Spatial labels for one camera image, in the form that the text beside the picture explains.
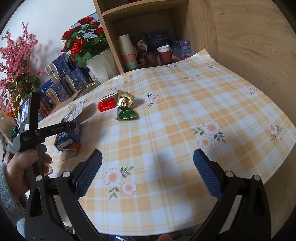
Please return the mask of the person's left hand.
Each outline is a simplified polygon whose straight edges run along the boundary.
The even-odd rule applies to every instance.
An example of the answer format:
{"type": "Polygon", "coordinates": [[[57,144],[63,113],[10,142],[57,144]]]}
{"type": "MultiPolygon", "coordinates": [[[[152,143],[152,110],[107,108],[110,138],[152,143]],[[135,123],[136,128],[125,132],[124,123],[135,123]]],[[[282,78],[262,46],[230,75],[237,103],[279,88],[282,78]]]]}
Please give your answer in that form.
{"type": "Polygon", "coordinates": [[[29,190],[24,172],[38,159],[37,151],[30,149],[21,153],[17,152],[7,164],[4,170],[6,182],[16,198],[24,195],[29,190]]]}

